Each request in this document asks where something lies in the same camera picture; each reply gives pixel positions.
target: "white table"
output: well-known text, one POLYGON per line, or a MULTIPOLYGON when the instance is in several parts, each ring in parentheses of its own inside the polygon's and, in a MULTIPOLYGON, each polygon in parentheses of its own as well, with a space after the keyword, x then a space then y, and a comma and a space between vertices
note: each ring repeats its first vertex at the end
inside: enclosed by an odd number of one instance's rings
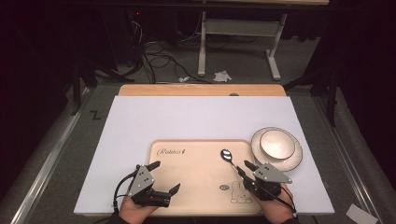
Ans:
MULTIPOLYGON (((211 85, 179 87, 185 90, 198 87, 202 90, 205 86, 213 88, 211 85)), ((254 91, 265 86, 241 85, 241 89, 251 88, 254 91)), ((137 164, 146 163, 150 145, 157 139, 250 141, 253 134, 264 127, 287 130, 303 147, 301 164, 286 172, 293 180, 289 188, 293 192, 298 212, 309 215, 333 213, 332 203, 289 97, 155 94, 116 96, 74 212, 86 216, 112 213, 115 187, 137 164)), ((126 191, 127 185, 122 186, 119 192, 126 191)))

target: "crumpled paper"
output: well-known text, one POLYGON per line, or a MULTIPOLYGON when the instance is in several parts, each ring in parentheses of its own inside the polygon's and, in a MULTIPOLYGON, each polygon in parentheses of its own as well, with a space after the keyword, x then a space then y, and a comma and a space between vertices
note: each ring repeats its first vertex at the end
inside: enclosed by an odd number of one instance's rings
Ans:
POLYGON ((227 82, 228 79, 232 80, 232 78, 228 75, 228 73, 224 70, 222 72, 215 73, 214 81, 218 82, 227 82))
POLYGON ((187 81, 189 80, 189 77, 180 77, 179 79, 178 79, 178 81, 179 82, 181 82, 181 83, 186 83, 187 81))

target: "metal spoon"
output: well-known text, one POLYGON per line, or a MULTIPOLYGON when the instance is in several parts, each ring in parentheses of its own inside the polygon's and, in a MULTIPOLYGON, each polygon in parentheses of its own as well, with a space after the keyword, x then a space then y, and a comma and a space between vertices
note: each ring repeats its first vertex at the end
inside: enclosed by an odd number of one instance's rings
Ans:
POLYGON ((236 166, 233 164, 233 154, 231 154, 231 151, 230 151, 230 150, 224 148, 224 149, 220 152, 220 155, 221 155, 221 157, 222 157, 225 161, 229 162, 229 163, 233 166, 233 168, 234 168, 235 170, 237 170, 237 169, 236 169, 236 166))

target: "logo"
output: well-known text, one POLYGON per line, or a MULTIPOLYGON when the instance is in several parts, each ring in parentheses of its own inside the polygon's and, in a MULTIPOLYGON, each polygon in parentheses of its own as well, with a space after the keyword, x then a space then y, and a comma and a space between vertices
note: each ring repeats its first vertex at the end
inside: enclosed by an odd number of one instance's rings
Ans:
POLYGON ((227 190, 227 189, 230 188, 230 186, 228 186, 228 185, 220 185, 219 188, 220 188, 221 190, 227 190))
POLYGON ((166 155, 179 155, 179 154, 184 154, 186 152, 186 149, 167 149, 167 148, 162 148, 157 151, 157 156, 166 156, 166 155))

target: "white plate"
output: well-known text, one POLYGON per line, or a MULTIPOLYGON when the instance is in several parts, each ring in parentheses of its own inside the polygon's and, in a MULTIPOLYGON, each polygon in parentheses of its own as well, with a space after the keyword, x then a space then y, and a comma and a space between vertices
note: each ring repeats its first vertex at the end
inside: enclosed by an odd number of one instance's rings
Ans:
POLYGON ((290 171, 296 168, 303 159, 303 149, 301 147, 301 144, 299 143, 297 138, 295 138, 291 133, 288 133, 283 129, 279 129, 275 127, 260 129, 256 133, 254 133, 250 144, 254 156, 261 164, 269 162, 272 165, 274 165, 276 169, 282 172, 290 171), (290 157, 286 159, 276 159, 274 157, 269 156, 267 153, 264 152, 264 150, 262 150, 261 147, 262 135, 269 131, 281 131, 287 134, 292 139, 294 143, 294 153, 290 157))

